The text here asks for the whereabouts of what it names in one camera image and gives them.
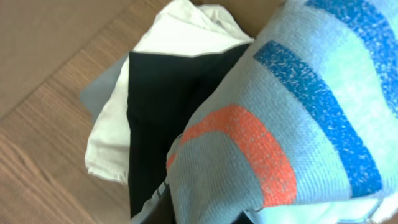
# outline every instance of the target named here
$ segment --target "blue stripe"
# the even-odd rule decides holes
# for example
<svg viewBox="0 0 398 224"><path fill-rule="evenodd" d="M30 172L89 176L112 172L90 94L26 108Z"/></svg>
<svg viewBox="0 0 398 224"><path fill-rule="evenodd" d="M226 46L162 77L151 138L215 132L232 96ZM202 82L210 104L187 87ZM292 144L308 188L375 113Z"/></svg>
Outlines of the blue stripe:
<svg viewBox="0 0 398 224"><path fill-rule="evenodd" d="M261 47L254 59L294 94L334 145L351 184L352 197L381 190L381 176L372 155L320 76L288 48L274 41Z"/></svg>
<svg viewBox="0 0 398 224"><path fill-rule="evenodd" d="M398 43L387 19L364 0L309 0L305 5L333 14L363 40L387 105L398 118Z"/></svg>

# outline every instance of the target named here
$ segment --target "white fabric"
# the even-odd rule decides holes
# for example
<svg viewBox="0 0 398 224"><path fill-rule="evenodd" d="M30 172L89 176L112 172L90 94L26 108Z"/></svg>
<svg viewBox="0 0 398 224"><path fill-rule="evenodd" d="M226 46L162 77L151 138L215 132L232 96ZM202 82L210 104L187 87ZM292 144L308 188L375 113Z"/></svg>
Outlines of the white fabric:
<svg viewBox="0 0 398 224"><path fill-rule="evenodd" d="M135 46L135 52L193 57L220 53L252 42L221 6L195 7L174 0L156 16L154 24ZM129 59L116 87L88 138L88 173L126 184L129 170L130 130L127 121Z"/></svg>

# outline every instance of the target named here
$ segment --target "gray fabric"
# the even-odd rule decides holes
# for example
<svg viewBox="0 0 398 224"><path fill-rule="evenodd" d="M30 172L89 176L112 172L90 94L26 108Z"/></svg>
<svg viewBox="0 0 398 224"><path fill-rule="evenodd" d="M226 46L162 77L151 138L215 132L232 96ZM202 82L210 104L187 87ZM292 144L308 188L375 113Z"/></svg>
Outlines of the gray fabric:
<svg viewBox="0 0 398 224"><path fill-rule="evenodd" d="M93 123L95 123L105 103L111 97L116 81L119 78L120 70L128 56L129 54L123 56L80 92L80 101L90 111Z"/></svg>

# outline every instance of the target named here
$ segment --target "striped fabric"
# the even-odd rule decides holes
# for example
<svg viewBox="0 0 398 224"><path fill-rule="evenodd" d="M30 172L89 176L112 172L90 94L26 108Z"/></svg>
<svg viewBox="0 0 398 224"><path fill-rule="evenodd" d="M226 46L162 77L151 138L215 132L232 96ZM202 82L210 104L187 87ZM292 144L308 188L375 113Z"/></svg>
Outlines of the striped fabric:
<svg viewBox="0 0 398 224"><path fill-rule="evenodd" d="M397 11L288 1L170 150L177 221L397 192Z"/></svg>

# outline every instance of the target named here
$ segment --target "folded clothing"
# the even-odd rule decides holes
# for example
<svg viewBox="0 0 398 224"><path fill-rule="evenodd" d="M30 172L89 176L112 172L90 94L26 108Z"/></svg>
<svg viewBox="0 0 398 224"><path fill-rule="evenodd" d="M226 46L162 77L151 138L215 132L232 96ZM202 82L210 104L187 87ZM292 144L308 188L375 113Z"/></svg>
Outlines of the folded clothing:
<svg viewBox="0 0 398 224"><path fill-rule="evenodd" d="M396 1L287 1L168 154L177 223L398 190Z"/></svg>
<svg viewBox="0 0 398 224"><path fill-rule="evenodd" d="M195 7L189 0L174 0L157 15L154 24L133 52L194 57L220 54L252 42L229 12L221 6ZM100 77L84 92L84 104L93 108L93 117L102 109L88 139L85 163L88 172L106 180L126 184L129 170L130 130L127 121L129 60L124 62L112 94L107 93L114 70ZM110 99L103 106L101 102Z"/></svg>

